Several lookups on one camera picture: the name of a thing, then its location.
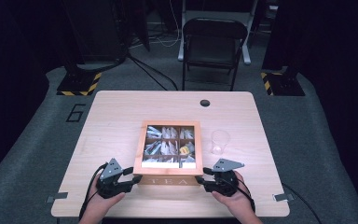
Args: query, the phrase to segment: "hazard tape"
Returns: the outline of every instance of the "hazard tape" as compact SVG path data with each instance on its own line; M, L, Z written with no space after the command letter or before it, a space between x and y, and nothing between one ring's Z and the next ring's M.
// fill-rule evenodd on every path
M91 86L87 91L57 91L57 95L67 95L67 96L74 96L74 95L92 95L92 93L97 88L98 81L100 80L101 73L97 74L92 81Z
M282 73L269 73L272 75L281 76ZM267 73L261 73L261 78L263 78L264 87L266 88L268 95L274 95L274 92L272 91L271 85L269 84L269 80L267 79Z

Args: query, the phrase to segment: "hand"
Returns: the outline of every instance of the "hand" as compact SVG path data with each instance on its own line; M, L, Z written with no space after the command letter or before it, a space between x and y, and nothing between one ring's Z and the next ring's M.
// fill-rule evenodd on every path
M235 176L243 182L243 177L240 173L235 172ZM249 194L249 190L240 182L238 185L240 189ZM242 224L245 223L262 223L252 210L251 202L239 190L231 197L226 197L219 192L213 191L212 195L215 199L224 204L228 211Z
M91 189L89 190L89 204L87 205L86 211L84 212L84 215L79 223L99 223L106 216L109 209L116 203L120 202L126 195L124 192L121 192L108 199L101 197L98 193L94 195L94 193L97 192L96 186L99 177L100 175L95 176L94 181L92 182Z

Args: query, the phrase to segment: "dark background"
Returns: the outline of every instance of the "dark background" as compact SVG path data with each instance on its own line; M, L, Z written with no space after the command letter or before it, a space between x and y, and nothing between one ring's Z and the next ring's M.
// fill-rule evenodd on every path
M65 49L57 50L57 38ZM0 161L43 101L45 74L63 66L63 53L82 63L61 1L0 0ZM358 2L281 1L264 68L286 65L314 85L358 192Z

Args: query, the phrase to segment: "wooden table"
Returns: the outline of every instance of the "wooden table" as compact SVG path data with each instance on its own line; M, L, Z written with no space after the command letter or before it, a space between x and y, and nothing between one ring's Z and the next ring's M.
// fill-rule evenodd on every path
M208 100L209 106L202 106ZM78 217L95 170L116 158L121 167L134 165L143 120L198 120L201 126L203 166L220 159L240 161L237 169L255 199L260 217L285 217L287 202L275 202L283 193L269 143L257 112L255 99L244 91L99 91L79 136L74 154L51 214ZM211 134L229 132L231 140L223 155L210 152ZM119 182L132 179L122 176ZM135 185L107 217L232 217L227 208L202 186Z

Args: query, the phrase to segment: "glass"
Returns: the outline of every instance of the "glass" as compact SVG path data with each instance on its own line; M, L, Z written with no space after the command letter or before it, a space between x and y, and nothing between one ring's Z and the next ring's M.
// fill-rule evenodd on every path
M216 130L212 133L212 153L222 155L229 142L229 134L223 130Z

